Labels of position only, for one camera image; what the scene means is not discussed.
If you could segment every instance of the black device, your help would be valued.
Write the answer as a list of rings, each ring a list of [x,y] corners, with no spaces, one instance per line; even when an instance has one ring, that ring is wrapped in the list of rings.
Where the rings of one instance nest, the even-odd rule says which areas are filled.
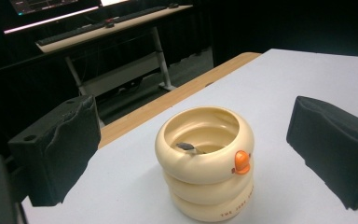
[[[179,7],[179,4],[177,4],[177,3],[170,3],[168,5],[168,8],[177,8],[177,7]]]
[[[33,206],[62,203],[100,140],[93,96],[62,103],[13,137],[12,156],[0,155],[0,223],[26,220],[21,202],[27,195]]]
[[[358,209],[357,117],[298,96],[286,140],[347,209]]]
[[[115,27],[115,22],[113,21],[113,19],[107,19],[104,21],[104,27],[105,28]]]
[[[150,7],[150,8],[143,9],[143,10],[140,10],[140,11],[137,11],[137,12],[134,12],[134,13],[131,13],[131,14],[127,14],[127,15],[125,15],[125,16],[113,18],[113,21],[114,21],[115,23],[120,23],[120,22],[124,22],[124,21],[129,21],[129,20],[132,20],[132,19],[135,19],[135,18],[144,16],[144,15],[147,15],[147,14],[151,14],[151,13],[154,13],[154,12],[158,12],[158,11],[164,10],[165,8],[166,8],[166,7]]]
[[[0,29],[8,35],[89,13],[100,4],[100,0],[0,0]]]
[[[98,23],[95,23],[95,24],[86,25],[86,26],[77,28],[75,30],[71,30],[71,31],[62,33],[62,34],[59,34],[59,35],[53,35],[53,36],[46,37],[46,38],[41,39],[41,40],[37,40],[36,43],[39,46],[45,46],[45,45],[48,45],[48,44],[51,44],[51,43],[54,43],[54,42],[57,42],[57,41],[60,41],[60,40],[64,40],[64,39],[69,38],[69,37],[85,34],[87,32],[97,30],[97,29],[100,29],[100,28],[103,28],[103,27],[106,27],[106,23],[105,22],[98,22]]]

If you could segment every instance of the black wall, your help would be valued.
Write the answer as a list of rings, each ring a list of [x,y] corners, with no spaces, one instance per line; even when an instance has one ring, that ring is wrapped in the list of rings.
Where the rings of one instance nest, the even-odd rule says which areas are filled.
[[[358,56],[356,1],[213,1],[214,65],[246,51]]]

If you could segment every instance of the desk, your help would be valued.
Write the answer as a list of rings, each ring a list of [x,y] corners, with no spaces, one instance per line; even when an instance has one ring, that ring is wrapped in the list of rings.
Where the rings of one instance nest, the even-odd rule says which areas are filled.
[[[224,68],[215,69],[224,74]],[[358,57],[269,50],[155,117],[147,115],[152,118],[105,144],[63,204],[34,208],[26,199],[22,204],[28,220],[198,223],[172,204],[154,141],[160,126],[178,112],[219,105],[241,114],[255,133],[254,194],[227,223],[358,223],[358,211],[346,210],[286,143],[298,95],[324,100],[358,117]]]
[[[179,6],[177,8],[166,8],[158,12],[144,15],[132,20],[123,21],[116,23],[114,27],[111,28],[100,28],[94,31],[87,32],[82,35],[73,36],[66,38],[61,41],[57,41],[46,46],[37,45],[40,50],[44,53],[54,52],[58,50],[65,50],[68,48],[75,48],[78,45],[82,45],[88,42],[94,42],[99,39],[107,38],[111,35],[116,35],[118,33],[128,31],[131,28],[138,28],[142,25],[157,21],[164,17],[168,17],[177,12],[192,8],[192,6]],[[152,25],[149,27],[151,35],[153,36],[155,52],[150,53],[143,58],[140,58],[134,62],[125,64],[118,69],[102,74],[96,78],[83,82],[79,77],[72,60],[69,55],[65,57],[65,62],[68,65],[72,76],[75,79],[76,85],[81,94],[93,94],[95,96],[103,94],[107,91],[112,90],[113,88],[119,87],[120,85],[129,82],[137,77],[140,77],[150,71],[153,71],[156,68],[161,69],[163,75],[163,82],[159,85],[161,88],[171,91],[174,89],[174,86],[171,85],[170,76],[168,73],[167,64],[165,63],[165,56],[163,49],[161,47],[158,29],[156,26]]]

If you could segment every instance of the table surface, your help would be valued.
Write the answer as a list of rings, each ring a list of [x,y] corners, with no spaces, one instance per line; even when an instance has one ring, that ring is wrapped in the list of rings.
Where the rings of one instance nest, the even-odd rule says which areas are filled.
[[[346,210],[286,143],[298,95],[358,117],[358,57],[269,50],[105,144],[62,204],[26,199],[29,223],[197,223],[173,205],[154,142],[167,119],[200,105],[236,111],[255,134],[254,193],[226,223],[358,223],[358,211]]]

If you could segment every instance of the wooden table edge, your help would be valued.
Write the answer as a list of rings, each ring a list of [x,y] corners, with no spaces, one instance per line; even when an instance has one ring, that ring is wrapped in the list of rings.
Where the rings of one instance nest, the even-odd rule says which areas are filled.
[[[260,55],[260,53],[254,52],[242,53],[200,75],[199,77],[188,81],[186,84],[176,88],[175,90],[167,92],[158,99],[139,107],[138,109],[130,112],[130,114],[106,125],[101,128],[101,142],[98,145],[98,148],[106,146],[130,130],[152,119],[171,106],[183,101],[185,98],[191,96],[197,91],[204,89],[216,80],[225,77]]]

